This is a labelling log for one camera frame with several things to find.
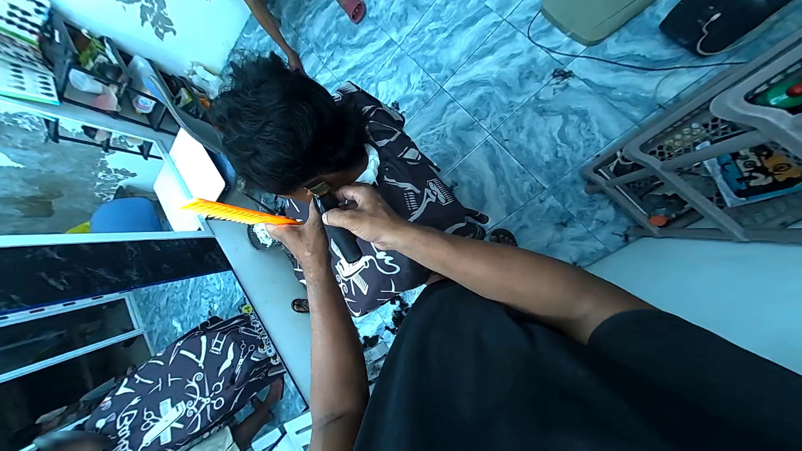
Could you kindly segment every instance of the black hair clipper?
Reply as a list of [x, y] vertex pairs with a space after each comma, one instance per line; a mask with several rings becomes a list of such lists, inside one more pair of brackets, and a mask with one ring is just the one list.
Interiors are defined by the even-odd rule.
[[[312, 202], [318, 213], [324, 214], [329, 210], [340, 208], [340, 202], [337, 200], [337, 197], [330, 192], [330, 186], [325, 181], [317, 179], [308, 184], [306, 189], [311, 191], [313, 196]], [[334, 240], [334, 244], [340, 249], [340, 253], [342, 257], [345, 258], [346, 262], [356, 263], [362, 258], [362, 249], [359, 248], [359, 244], [356, 242], [356, 236], [353, 233], [342, 227], [334, 227], [333, 225], [324, 226], [326, 227], [326, 232], [331, 239]]]

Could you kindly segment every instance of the barber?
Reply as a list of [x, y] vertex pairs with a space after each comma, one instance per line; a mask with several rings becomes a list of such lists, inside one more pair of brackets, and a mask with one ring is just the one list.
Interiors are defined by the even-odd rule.
[[[356, 208], [270, 230], [306, 274], [310, 449], [802, 449], [796, 373], [559, 260], [404, 221], [367, 185], [338, 194]], [[323, 222], [447, 278], [370, 400]]]

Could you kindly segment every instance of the gray plastic crate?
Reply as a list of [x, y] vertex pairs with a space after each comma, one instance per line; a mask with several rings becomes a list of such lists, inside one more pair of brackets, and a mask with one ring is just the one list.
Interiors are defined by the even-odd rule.
[[[589, 193], [603, 191], [626, 209], [640, 225], [631, 230], [635, 234], [802, 243], [802, 230], [786, 228], [802, 220], [802, 194], [727, 208], [703, 167], [705, 160], [760, 144], [782, 149], [789, 156], [802, 156], [802, 115], [766, 107], [756, 110], [747, 101], [766, 83], [776, 81], [778, 74], [787, 77], [802, 69], [796, 67], [800, 61], [802, 30], [754, 61], [705, 83], [684, 102], [617, 140], [589, 162], [582, 169], [591, 182]], [[773, 122], [778, 115], [784, 121]], [[649, 221], [649, 196], [654, 193], [682, 203], [672, 211], [667, 225]], [[710, 219], [715, 228], [687, 228], [702, 217]]]

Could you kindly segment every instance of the beige container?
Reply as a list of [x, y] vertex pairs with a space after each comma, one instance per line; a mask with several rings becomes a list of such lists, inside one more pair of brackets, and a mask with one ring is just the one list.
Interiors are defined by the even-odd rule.
[[595, 46], [654, 0], [545, 0], [541, 12], [563, 33]]

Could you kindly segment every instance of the black marble panel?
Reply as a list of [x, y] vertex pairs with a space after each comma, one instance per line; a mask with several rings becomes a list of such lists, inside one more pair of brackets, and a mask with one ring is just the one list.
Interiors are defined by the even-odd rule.
[[0, 312], [230, 270], [214, 238], [0, 249]]

